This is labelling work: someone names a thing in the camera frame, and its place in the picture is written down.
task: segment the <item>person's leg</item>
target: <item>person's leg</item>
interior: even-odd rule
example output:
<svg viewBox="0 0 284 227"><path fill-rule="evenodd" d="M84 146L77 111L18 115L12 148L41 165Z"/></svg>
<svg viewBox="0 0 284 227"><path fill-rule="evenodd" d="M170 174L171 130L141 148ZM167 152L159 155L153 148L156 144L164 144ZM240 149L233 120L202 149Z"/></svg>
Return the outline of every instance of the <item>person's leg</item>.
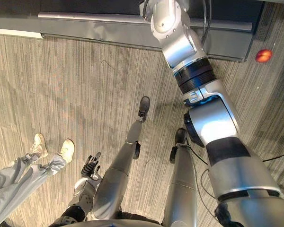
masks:
<svg viewBox="0 0 284 227"><path fill-rule="evenodd" d="M21 178L24 170L39 158L47 156L44 137L38 133L31 148L31 153L18 157L10 167L0 170L0 189L16 183Z"/></svg>
<svg viewBox="0 0 284 227"><path fill-rule="evenodd" d="M63 143L61 152L54 155L45 166L32 165L17 183L0 189L0 223L19 206L34 190L41 186L49 175L56 174L72 160L74 144L71 140Z"/></svg>

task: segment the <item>red ball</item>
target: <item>red ball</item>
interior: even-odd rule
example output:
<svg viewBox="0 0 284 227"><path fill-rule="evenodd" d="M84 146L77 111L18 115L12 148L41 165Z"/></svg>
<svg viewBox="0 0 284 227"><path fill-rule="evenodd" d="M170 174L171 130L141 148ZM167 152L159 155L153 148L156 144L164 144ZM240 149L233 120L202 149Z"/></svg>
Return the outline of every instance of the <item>red ball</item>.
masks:
<svg viewBox="0 0 284 227"><path fill-rule="evenodd" d="M265 63L268 62L272 56L273 53L271 50L261 50L256 55L256 61L260 63Z"/></svg>

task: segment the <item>metal panel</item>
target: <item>metal panel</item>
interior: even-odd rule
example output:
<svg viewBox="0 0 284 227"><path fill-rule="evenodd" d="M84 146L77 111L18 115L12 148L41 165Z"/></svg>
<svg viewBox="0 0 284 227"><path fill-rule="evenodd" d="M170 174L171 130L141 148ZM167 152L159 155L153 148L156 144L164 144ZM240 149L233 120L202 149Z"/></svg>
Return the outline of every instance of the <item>metal panel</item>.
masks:
<svg viewBox="0 0 284 227"><path fill-rule="evenodd" d="M150 24L137 16L40 13L41 33L161 50ZM201 34L202 21L191 20ZM205 50L213 58L244 61L252 41L251 23L213 21Z"/></svg>

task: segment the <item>gray carpet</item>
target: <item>gray carpet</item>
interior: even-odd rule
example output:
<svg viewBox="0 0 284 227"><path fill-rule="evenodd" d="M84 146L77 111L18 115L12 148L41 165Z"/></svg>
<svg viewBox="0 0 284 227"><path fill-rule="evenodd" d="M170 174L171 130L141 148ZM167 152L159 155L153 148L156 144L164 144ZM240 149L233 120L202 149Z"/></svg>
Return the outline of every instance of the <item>gray carpet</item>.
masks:
<svg viewBox="0 0 284 227"><path fill-rule="evenodd" d="M255 62L271 49L271 61ZM211 60L241 118L241 138L262 159L284 153L284 5L268 3L245 63ZM0 168L29 151L35 133L46 140L47 163L63 141L73 161L11 213L14 227L48 226L71 199L89 154L102 152L100 173L112 162L135 120L142 96L151 98L122 208L162 221L173 165L169 152L187 109L160 52L61 38L0 35ZM203 149L195 151L206 158ZM195 159L198 180L206 166ZM266 163L284 185L284 157ZM212 192L208 176L206 188ZM216 201L201 189L213 212ZM198 198L198 226L219 226Z"/></svg>

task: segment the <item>cable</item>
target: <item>cable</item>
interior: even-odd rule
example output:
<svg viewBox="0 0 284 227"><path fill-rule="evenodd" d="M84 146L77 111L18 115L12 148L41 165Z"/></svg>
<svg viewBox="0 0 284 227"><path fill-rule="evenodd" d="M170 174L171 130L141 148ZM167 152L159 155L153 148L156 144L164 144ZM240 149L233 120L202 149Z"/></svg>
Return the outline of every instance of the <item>cable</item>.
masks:
<svg viewBox="0 0 284 227"><path fill-rule="evenodd" d="M200 182L201 182L201 187L203 188L203 190L212 198L216 199L213 195L211 195L204 187L203 185L203 175L205 174L205 172L208 171L208 169L204 170L204 172L202 173L201 175L201 179L200 179Z"/></svg>
<svg viewBox="0 0 284 227"><path fill-rule="evenodd" d="M210 23L212 21L212 0L208 0L208 1L209 1L209 18L208 18L208 23L207 23L207 27L206 27L204 36L202 37L202 45L204 45L204 43L205 43L208 31L209 31Z"/></svg>
<svg viewBox="0 0 284 227"><path fill-rule="evenodd" d="M203 5L203 16L204 16L204 21L203 21L203 33L202 33L202 38L203 38L203 37L204 37L204 34L205 34L206 20L207 20L207 5L206 5L206 0L202 0L202 5Z"/></svg>
<svg viewBox="0 0 284 227"><path fill-rule="evenodd" d="M142 17L143 17L144 20L146 20L146 8L147 8L148 1L149 0L144 1L143 13L142 13Z"/></svg>
<svg viewBox="0 0 284 227"><path fill-rule="evenodd" d="M205 162L200 156L198 156L198 155L194 152L194 150L191 149L190 144L189 144L187 138L186 138L186 142L187 142L187 144L188 144L189 149L194 153L194 155L196 155L202 162L204 162L205 165L207 165L207 162Z"/></svg>
<svg viewBox="0 0 284 227"><path fill-rule="evenodd" d="M200 189L199 189L199 184L198 184L198 178L197 178L197 171L195 169L195 162L194 162L194 158L193 158L193 165L194 165L194 170L195 170L195 181L196 181L196 185L197 185L197 189L198 189L198 194L200 196L201 202L204 205L204 207L207 209L207 211L210 213L210 215L219 223L218 219L210 212L210 210L208 209L208 207L205 205L201 193L200 193Z"/></svg>
<svg viewBox="0 0 284 227"><path fill-rule="evenodd" d="M270 158L270 159L265 159L265 160L263 160L263 162L268 162L268 161L271 161L271 160L275 160L275 159L281 158L283 156L284 156L284 154L280 155L280 156L277 156L277 157Z"/></svg>

